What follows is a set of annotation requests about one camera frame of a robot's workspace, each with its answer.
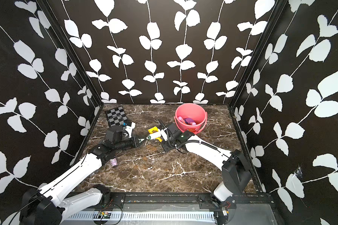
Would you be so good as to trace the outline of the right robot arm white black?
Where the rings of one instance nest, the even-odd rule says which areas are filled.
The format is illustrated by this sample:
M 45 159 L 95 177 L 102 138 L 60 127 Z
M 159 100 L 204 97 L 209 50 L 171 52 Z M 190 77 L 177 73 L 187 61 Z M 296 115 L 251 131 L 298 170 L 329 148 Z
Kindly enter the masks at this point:
M 160 122 L 164 146 L 170 150 L 182 149 L 196 154 L 215 165 L 222 173 L 222 182 L 213 191 L 214 197 L 224 202 L 233 195 L 240 195 L 252 179 L 251 167 L 244 153 L 229 151 L 210 144 L 193 132 L 181 131 L 176 124 Z

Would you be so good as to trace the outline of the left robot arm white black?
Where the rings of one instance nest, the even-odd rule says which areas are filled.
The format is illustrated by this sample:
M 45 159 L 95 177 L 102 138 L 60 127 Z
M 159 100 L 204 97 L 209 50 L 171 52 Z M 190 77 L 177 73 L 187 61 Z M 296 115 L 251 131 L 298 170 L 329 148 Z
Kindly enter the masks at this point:
M 111 126 L 98 145 L 49 184 L 30 189 L 22 199 L 21 225 L 58 225 L 70 216 L 95 205 L 110 206 L 110 189 L 97 184 L 81 194 L 68 194 L 94 171 L 115 160 L 118 151 L 139 147 L 141 139 L 133 135 L 134 122 Z

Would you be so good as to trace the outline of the pink plastic bucket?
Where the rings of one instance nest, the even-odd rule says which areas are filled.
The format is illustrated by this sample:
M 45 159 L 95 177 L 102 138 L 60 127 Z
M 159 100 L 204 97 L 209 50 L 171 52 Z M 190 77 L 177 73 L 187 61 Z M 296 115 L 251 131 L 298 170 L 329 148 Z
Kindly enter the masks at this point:
M 186 103 L 176 109 L 174 121 L 182 132 L 199 134 L 207 125 L 207 118 L 204 108 L 194 103 Z

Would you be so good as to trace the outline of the yellow trowel yellow handle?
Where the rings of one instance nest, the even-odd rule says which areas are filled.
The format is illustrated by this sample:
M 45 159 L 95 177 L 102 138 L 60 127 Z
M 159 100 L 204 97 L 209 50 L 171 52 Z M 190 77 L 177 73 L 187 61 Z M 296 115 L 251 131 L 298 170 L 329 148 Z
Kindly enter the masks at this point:
M 158 127 L 153 127 L 153 128 L 150 128 L 148 130 L 149 132 L 149 135 L 146 137 L 147 140 L 158 140 L 159 142 L 162 142 L 163 139 L 161 138 L 162 137 L 162 134 L 161 134 L 161 130 L 158 129 Z

